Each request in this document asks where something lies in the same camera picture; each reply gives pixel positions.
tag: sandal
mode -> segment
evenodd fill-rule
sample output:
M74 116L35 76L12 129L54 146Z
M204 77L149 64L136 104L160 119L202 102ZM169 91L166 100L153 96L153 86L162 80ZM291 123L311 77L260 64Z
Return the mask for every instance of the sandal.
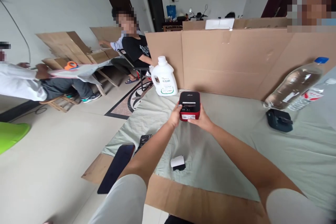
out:
M139 79L136 79L136 80L131 80L131 79L128 79L125 84L131 84L133 82L137 82Z

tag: blue bottle cap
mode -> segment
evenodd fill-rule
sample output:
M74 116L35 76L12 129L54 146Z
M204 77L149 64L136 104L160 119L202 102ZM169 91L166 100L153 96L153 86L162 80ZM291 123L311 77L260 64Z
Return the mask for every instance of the blue bottle cap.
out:
M329 60L329 58L326 58L326 57L318 57L318 58L316 58L315 62L316 62L316 63L319 63L319 64L324 64L324 63L326 63L328 60Z

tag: cable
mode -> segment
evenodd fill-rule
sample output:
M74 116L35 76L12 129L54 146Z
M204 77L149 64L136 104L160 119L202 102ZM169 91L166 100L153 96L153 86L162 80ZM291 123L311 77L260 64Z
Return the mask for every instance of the cable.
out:
M29 113L27 113L27 114L21 115L21 116L15 118L15 119L9 121L9 123L12 123L12 122L16 121L17 119L19 119L19 118L21 118L21 117L24 117L24 116L26 116L26 115L32 114L32 113L35 113L35 114L42 114L43 112L45 112L45 111L47 110L47 108L44 108L44 106L46 106L46 105L47 105L47 104L45 104L45 105L39 107L38 109L36 109L36 110L34 110L34 111L32 111L32 112L29 112Z
M20 34L21 34L22 38L24 39L24 41L25 41L25 43L26 43L26 45L27 45L27 48L28 48L28 53L29 53L29 64L30 64L30 63L31 63L31 61L32 61L32 59L31 59L30 47L29 47L29 45L28 45L28 42L27 42L26 38L24 37L24 35L22 34L22 32L21 32L20 28L18 27L18 24L15 22L15 20L14 20L13 16L12 16L12 15L11 15L11 13L9 12L9 10L7 9L6 5L3 3L3 1L2 1L2 0L0 0L0 2L1 2L1 3L2 3L2 5L5 7L6 11L7 11L7 12L8 12L8 14L10 15L10 17L12 18L12 20L13 20L14 24L16 25L17 29L19 30L19 32L20 32Z

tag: white shirt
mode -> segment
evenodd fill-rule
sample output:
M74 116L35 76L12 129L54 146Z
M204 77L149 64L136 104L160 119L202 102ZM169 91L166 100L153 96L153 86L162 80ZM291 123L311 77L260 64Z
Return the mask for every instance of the white shirt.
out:
M35 80L35 75L34 70L0 63L0 95L44 101L47 93L42 88L41 82Z
M129 174L111 188L89 224L141 224L147 187L143 179ZM321 209L304 195L290 189L276 189L266 201L271 224L326 224Z
M139 31L139 29L136 31L137 34L142 35L141 31ZM122 41L123 41L123 37L126 36L126 32L125 31L121 31L121 37L117 40L117 42L111 42L111 47L113 48L114 51L118 51L121 50L123 48L122 45Z

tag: motorcycle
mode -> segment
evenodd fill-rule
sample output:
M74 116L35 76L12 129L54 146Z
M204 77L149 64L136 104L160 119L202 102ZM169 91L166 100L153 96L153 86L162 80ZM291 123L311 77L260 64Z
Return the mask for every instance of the motorcycle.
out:
M204 17L207 17L207 15L204 15L204 13L206 12L206 10L208 9L208 5L206 4L205 5L205 8L204 8L205 10L204 10L204 12L203 12L203 14L201 13L201 12L198 12L197 14L196 14L196 16L195 16L195 14L193 13L193 10L192 10L192 8L190 8L189 9L189 14L193 14L193 16L191 16L190 18L189 18L189 20L191 20L192 18L195 18L196 19L196 21L201 21L201 20L204 20L203 18Z

